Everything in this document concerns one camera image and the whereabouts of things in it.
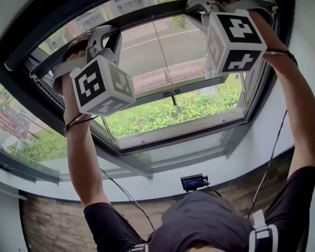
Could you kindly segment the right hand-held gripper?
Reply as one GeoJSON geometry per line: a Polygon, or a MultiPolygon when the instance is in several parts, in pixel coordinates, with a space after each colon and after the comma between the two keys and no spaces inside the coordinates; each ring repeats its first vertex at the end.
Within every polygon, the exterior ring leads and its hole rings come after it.
{"type": "Polygon", "coordinates": [[[219,12],[213,0],[188,0],[187,17],[207,38],[208,62],[217,75],[252,72],[267,45],[250,17],[257,11],[269,24],[274,23],[276,4],[265,0],[241,0],[219,12]]]}

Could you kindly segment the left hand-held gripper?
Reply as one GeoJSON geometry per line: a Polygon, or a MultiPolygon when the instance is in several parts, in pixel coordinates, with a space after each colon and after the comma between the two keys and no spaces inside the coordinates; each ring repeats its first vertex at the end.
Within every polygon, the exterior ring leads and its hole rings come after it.
{"type": "Polygon", "coordinates": [[[103,45],[117,35],[117,29],[103,25],[91,32],[84,57],[61,62],[53,70],[52,86],[63,94],[61,78],[69,75],[80,113],[110,116],[135,103],[132,77],[119,68],[119,50],[103,45]]]}

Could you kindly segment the person's left hand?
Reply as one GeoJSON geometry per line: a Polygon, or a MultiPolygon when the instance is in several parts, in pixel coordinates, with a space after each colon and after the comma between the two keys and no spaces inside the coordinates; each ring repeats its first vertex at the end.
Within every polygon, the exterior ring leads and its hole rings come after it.
{"type": "Polygon", "coordinates": [[[62,58],[62,62],[84,57],[90,37],[90,33],[85,33],[73,40],[62,58]]]}

